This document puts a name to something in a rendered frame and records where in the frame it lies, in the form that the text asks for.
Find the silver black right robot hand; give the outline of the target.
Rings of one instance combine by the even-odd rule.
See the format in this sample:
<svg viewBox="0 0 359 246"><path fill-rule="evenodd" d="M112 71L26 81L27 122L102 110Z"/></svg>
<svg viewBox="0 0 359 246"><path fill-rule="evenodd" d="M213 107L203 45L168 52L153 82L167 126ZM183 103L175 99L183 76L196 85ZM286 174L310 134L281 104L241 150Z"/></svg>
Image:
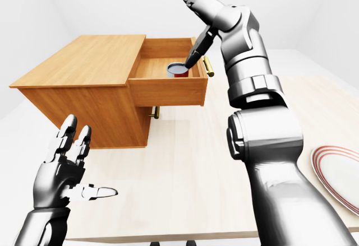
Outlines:
<svg viewBox="0 0 359 246"><path fill-rule="evenodd" d="M205 24L185 61L190 69L218 36L226 69L251 57L265 57L259 23L247 6L224 5L218 0L183 0Z"/></svg>

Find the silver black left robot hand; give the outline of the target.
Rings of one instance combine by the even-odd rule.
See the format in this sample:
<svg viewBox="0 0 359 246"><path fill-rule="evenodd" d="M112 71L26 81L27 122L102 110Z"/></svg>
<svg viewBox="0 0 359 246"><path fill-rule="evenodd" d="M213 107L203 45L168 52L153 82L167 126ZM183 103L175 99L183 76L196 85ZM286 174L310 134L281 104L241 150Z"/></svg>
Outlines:
<svg viewBox="0 0 359 246"><path fill-rule="evenodd" d="M49 145L34 182L35 209L66 207L72 201L90 201L118 194L113 188L81 183L84 159L90 150L91 127L84 126L79 138L74 140L76 126L77 118L70 114Z"/></svg>

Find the red tin with grey lid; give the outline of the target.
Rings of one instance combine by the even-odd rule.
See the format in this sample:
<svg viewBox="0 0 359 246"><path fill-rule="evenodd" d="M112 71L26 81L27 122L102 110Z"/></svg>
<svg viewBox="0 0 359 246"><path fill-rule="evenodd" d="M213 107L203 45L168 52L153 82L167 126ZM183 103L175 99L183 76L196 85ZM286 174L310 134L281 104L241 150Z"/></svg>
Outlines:
<svg viewBox="0 0 359 246"><path fill-rule="evenodd" d="M173 62L167 65L167 77L188 77L188 68L185 67L184 63Z"/></svg>

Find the open wooden drawer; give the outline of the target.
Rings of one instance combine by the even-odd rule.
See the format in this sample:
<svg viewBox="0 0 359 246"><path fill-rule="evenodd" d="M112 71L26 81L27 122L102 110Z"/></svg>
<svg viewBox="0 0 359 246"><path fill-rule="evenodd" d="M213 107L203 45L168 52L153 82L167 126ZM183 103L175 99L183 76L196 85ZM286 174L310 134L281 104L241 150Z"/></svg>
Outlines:
<svg viewBox="0 0 359 246"><path fill-rule="evenodd" d="M136 106L204 105L208 76L198 61L187 77L170 78L167 65L184 62L196 41L191 38L146 38L129 84Z"/></svg>

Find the wooden cabinet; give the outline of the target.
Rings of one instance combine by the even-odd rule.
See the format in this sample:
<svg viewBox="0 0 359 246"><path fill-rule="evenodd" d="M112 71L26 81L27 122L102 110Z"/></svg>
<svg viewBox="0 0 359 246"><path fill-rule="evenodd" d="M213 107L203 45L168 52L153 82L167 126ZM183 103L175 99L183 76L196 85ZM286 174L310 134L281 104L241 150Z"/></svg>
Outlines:
<svg viewBox="0 0 359 246"><path fill-rule="evenodd" d="M92 148L145 147L149 109L137 108L128 78L144 35L83 35L12 84L60 126L73 114L92 129Z"/></svg>

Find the white plate with red rings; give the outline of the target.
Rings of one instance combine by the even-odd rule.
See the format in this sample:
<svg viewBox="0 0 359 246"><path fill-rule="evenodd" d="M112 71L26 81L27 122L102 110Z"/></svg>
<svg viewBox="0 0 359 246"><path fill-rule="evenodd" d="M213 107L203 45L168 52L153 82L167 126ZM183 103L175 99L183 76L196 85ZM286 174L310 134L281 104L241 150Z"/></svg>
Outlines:
<svg viewBox="0 0 359 246"><path fill-rule="evenodd" d="M359 152L335 145L314 148L311 166L324 188L359 216Z"/></svg>

